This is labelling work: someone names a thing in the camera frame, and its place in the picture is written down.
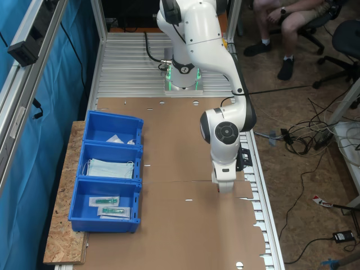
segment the blue wall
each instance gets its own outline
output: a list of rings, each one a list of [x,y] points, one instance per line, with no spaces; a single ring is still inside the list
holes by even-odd
[[[0,2],[0,9],[8,14],[0,16],[0,31],[11,43],[30,0]],[[87,67],[94,63],[98,49],[90,0],[69,0],[62,23],[83,63],[84,80],[89,82],[92,78],[87,78]],[[0,54],[0,86],[13,61],[5,51],[2,48]],[[44,115],[33,120],[32,115],[39,109],[32,106],[0,197],[0,270],[37,268],[57,164],[68,143],[72,122],[77,120],[82,94],[80,64],[59,27],[36,94]]]

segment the concrete floor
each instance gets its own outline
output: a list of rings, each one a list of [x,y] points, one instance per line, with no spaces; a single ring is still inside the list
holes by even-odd
[[[326,26],[333,33],[336,27],[343,21],[360,17],[360,2],[350,0],[343,7],[340,16],[330,21]],[[299,38],[297,52],[295,54],[294,75],[288,82],[277,79],[284,57],[281,46],[281,35],[271,38],[273,50],[257,55],[252,58],[244,57],[242,52],[245,47],[259,42],[260,36],[255,24],[253,12],[243,8],[242,20],[244,36],[236,38],[236,49],[241,63],[247,87],[250,92],[263,91],[275,88],[311,85],[319,78],[341,71],[341,68],[325,63],[317,65],[319,56],[316,54],[317,46]],[[323,55],[330,55],[344,61],[349,60],[336,52],[331,45],[331,37],[324,28],[317,30],[315,36],[326,46]],[[312,87],[296,89],[286,92],[276,92],[252,96],[252,101],[258,116],[255,131],[269,134],[276,131],[280,134],[280,128],[290,128],[285,123],[296,124],[301,120],[309,120],[314,115],[314,109],[308,101],[310,98],[320,106],[327,106],[336,96],[344,92],[350,83],[344,78],[333,80],[316,90]],[[267,116],[283,121],[280,123]],[[349,117],[358,116],[360,109],[348,111]],[[301,130],[300,136],[310,130]],[[262,137],[256,138],[260,160],[267,184],[271,207],[276,223],[278,234],[285,225],[286,212],[293,205],[302,191],[300,175],[314,170],[321,154],[313,157],[301,157],[286,151],[284,143],[277,141],[275,147]],[[354,199],[358,192],[347,171],[347,166],[339,152],[336,143],[331,144],[322,157],[316,172],[304,176],[305,191],[297,205],[289,213],[289,222],[282,233],[280,245],[283,259],[286,262],[297,259],[305,245],[316,238],[329,238],[333,232],[352,230],[355,233],[354,224],[350,216],[343,216],[339,209],[324,208],[312,201],[314,195],[327,202],[346,205]],[[313,149],[309,155],[317,154]],[[329,269],[320,267],[320,262],[331,259],[341,259],[350,253],[343,250],[347,244],[336,244],[333,241],[318,241],[312,243],[304,253],[301,260],[292,265],[286,265],[286,270],[295,269]],[[360,269],[360,261],[347,268]]]

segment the hand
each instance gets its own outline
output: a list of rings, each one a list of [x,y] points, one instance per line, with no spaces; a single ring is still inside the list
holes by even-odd
[[[277,8],[274,11],[272,11],[268,17],[266,18],[270,23],[277,23],[278,20],[281,18],[281,8]]]

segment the shoe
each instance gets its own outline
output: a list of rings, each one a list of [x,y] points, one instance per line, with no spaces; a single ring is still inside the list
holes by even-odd
[[[277,78],[279,80],[290,80],[291,76],[293,75],[294,61],[294,58],[289,58],[283,61],[282,68],[279,74],[277,74]]]
[[[258,44],[248,46],[244,50],[244,55],[247,57],[258,55],[259,53],[269,52],[271,50],[271,43],[265,45],[263,42],[259,42]]]

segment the surgical mask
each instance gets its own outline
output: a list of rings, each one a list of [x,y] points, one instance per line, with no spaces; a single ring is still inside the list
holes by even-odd
[[[128,145],[134,145],[136,139],[131,139],[130,141],[127,142]],[[117,143],[124,143],[119,137],[118,135],[114,135],[112,136],[110,139],[108,139],[106,142],[117,142]]]
[[[86,165],[88,166],[87,176],[131,179],[134,170],[134,163],[132,161],[127,163],[113,163],[92,159],[84,165],[83,174]]]

